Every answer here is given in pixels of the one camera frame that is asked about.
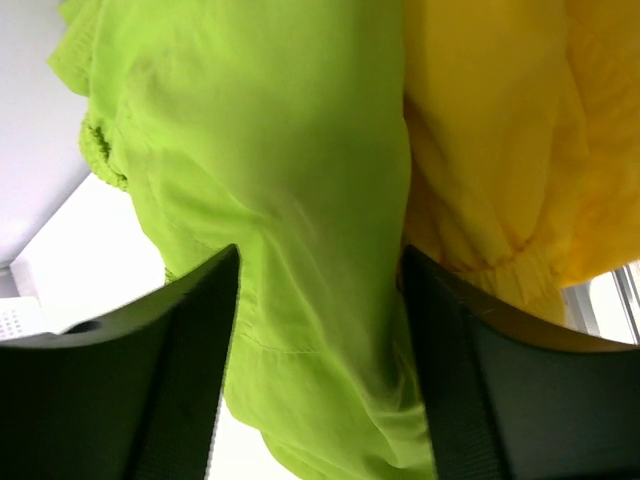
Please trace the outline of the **yellow shorts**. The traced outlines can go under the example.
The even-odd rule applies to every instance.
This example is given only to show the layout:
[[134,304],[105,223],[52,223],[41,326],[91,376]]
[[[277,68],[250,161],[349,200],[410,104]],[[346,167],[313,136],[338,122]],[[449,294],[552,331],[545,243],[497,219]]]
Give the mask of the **yellow shorts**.
[[562,292],[639,257],[639,5],[408,1],[404,238],[563,324]]

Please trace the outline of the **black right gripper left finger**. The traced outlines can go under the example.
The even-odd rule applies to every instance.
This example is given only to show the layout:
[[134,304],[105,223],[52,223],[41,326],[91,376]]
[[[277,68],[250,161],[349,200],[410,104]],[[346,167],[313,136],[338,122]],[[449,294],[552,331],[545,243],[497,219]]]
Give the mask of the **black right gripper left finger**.
[[5,479],[203,479],[237,305],[228,246],[61,334],[1,345]]

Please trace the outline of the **green shorts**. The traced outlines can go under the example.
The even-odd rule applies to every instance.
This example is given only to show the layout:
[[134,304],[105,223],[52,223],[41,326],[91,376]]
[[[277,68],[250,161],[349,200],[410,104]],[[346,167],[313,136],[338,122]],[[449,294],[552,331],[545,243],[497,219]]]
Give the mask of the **green shorts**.
[[224,397],[303,479],[431,479],[396,286],[411,162],[398,1],[65,1],[80,150],[169,279],[233,244]]

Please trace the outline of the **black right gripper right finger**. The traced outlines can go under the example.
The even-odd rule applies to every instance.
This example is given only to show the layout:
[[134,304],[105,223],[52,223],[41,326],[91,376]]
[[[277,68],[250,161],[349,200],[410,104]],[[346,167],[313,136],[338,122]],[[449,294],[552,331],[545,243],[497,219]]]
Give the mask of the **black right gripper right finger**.
[[635,479],[639,349],[557,326],[414,247],[402,285],[441,479]]

